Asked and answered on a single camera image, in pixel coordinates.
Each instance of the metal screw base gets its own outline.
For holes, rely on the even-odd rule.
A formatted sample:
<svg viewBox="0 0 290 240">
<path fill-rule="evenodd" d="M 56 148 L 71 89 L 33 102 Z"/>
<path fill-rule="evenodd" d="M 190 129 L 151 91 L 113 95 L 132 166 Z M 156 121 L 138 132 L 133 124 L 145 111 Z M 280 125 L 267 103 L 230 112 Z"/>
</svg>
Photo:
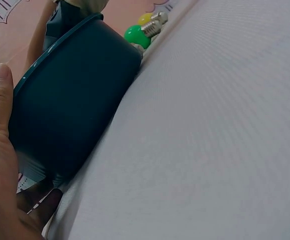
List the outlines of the metal screw base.
<svg viewBox="0 0 290 240">
<path fill-rule="evenodd" d="M 148 38 L 152 38 L 153 36 L 160 33 L 162 25 L 159 21 L 150 21 L 149 23 L 141 26 L 141 30 L 144 32 L 145 36 Z"/>
</svg>

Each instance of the white sheet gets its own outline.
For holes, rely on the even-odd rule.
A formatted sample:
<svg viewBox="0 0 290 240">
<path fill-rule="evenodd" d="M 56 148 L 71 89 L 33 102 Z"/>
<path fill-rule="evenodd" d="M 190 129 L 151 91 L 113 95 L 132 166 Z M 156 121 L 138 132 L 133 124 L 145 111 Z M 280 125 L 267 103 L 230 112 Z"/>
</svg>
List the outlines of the white sheet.
<svg viewBox="0 0 290 240">
<path fill-rule="evenodd" d="M 194 2 L 147 52 L 49 239 L 290 239 L 290 0 Z"/>
</svg>

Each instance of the finger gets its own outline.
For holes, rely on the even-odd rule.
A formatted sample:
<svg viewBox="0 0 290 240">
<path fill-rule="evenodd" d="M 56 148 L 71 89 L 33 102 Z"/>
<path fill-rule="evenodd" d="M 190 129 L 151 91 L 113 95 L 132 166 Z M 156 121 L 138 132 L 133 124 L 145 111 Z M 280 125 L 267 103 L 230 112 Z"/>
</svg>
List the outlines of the finger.
<svg viewBox="0 0 290 240">
<path fill-rule="evenodd" d="M 0 64 L 0 130 L 7 131 L 13 100 L 13 79 L 10 68 Z"/>
<path fill-rule="evenodd" d="M 51 216 L 53 216 L 62 196 L 63 193 L 61 190 L 57 188 L 53 189 L 41 202 L 41 204 L 29 213 L 29 216 L 34 220 L 37 227 L 41 231 L 43 230 L 44 226 L 47 224 Z"/>
<path fill-rule="evenodd" d="M 17 208 L 25 213 L 29 212 L 53 187 L 52 181 L 45 178 L 35 185 L 17 193 Z"/>
</svg>

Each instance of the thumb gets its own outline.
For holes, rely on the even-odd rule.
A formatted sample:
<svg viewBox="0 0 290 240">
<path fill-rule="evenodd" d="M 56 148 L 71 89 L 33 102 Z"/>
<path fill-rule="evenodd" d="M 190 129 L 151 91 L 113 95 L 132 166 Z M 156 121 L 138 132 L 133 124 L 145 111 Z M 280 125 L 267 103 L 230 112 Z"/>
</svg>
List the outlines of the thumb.
<svg viewBox="0 0 290 240">
<path fill-rule="evenodd" d="M 8 129 L 13 100 L 13 79 L 10 68 L 0 64 L 0 130 Z"/>
</svg>

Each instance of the hand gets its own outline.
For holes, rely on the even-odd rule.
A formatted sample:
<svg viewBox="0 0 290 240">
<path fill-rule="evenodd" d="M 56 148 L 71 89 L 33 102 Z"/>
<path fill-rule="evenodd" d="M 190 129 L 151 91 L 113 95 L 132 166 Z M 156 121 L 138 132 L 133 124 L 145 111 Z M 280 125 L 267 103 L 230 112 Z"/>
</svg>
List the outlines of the hand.
<svg viewBox="0 0 290 240">
<path fill-rule="evenodd" d="M 56 210 L 62 192 L 52 190 L 52 182 L 45 179 L 16 195 L 18 163 L 8 139 L 12 99 L 11 71 L 0 64 L 0 240 L 41 240 L 41 231 Z M 49 192 L 44 201 L 30 211 Z"/>
</svg>

